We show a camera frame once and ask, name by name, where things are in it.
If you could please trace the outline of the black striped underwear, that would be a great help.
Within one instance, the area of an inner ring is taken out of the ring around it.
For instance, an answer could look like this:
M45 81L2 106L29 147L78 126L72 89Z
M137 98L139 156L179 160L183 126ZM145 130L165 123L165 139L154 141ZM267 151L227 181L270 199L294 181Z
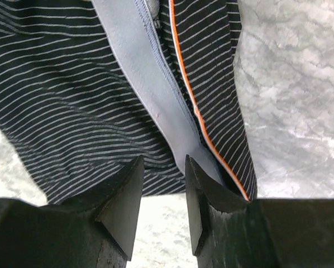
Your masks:
M236 93L236 1L162 1L158 38L200 137L237 195L257 182ZM117 64L91 1L0 1L0 129L49 203L142 155L143 195L185 190L167 142Z

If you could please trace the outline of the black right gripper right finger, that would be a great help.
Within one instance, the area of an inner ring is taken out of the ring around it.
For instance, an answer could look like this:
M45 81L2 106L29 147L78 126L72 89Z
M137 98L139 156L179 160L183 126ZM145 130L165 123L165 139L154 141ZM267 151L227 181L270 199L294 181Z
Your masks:
M199 267L334 267L334 199L245 201L185 160Z

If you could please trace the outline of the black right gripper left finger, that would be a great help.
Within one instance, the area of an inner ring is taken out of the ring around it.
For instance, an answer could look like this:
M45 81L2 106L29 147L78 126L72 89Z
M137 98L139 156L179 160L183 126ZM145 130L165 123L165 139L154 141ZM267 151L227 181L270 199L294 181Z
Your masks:
M144 180L137 157L59 205L0 198L0 267L125 267Z

